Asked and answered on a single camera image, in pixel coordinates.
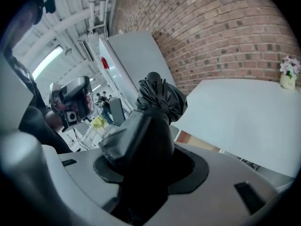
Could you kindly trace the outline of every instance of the pipe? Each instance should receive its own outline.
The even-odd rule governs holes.
[[[95,11],[99,11],[99,6],[95,7]],[[49,29],[45,34],[43,34],[35,43],[32,45],[27,53],[20,59],[20,62],[24,65],[28,65],[32,59],[37,55],[41,48],[43,48],[49,41],[51,41],[56,36],[57,33],[61,33],[65,29],[73,26],[74,24],[89,18],[90,9],[80,11],[79,13],[73,14],[67,17],[63,21],[59,22],[57,25]]]
[[[99,3],[99,6],[100,6],[100,9],[99,9],[99,20],[100,20],[100,22],[104,21],[105,2],[106,2],[106,0],[100,0],[100,3]]]
[[[90,27],[88,30],[91,31],[91,30],[93,30],[95,28],[101,28],[103,26],[104,26],[104,24],[96,25],[96,26],[93,26],[92,28]]]
[[[89,7],[90,7],[89,27],[90,27],[90,33],[92,33],[91,28],[95,24],[95,0],[89,0]]]
[[[107,23],[108,4],[109,4],[109,0],[105,0],[105,6],[104,6],[104,22],[105,23]]]

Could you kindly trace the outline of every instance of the flower vase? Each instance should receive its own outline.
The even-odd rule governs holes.
[[[280,85],[285,89],[294,89],[296,84],[296,79],[291,78],[287,75],[281,73]]]

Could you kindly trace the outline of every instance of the brick wall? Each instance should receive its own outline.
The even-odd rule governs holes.
[[[117,0],[119,29],[150,30],[185,94],[205,79],[279,81],[281,58],[301,56],[271,0]]]

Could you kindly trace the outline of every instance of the white table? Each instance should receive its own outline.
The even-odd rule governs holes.
[[[194,137],[284,175],[301,162],[301,93],[258,80],[205,80],[172,123]]]

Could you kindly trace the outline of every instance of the gray base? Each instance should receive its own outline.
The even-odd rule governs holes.
[[[191,145],[177,143],[202,156],[209,164],[206,181],[194,192],[170,195],[161,209],[145,224],[152,225],[237,225],[250,218],[249,212],[234,188],[234,184],[248,181],[266,202],[277,193],[257,172],[230,156]],[[45,153],[55,153],[44,146]],[[101,155],[100,149],[59,155],[60,160],[75,159],[77,163],[65,167],[66,172],[86,197],[107,211],[118,203],[116,184],[104,182],[93,169]]]

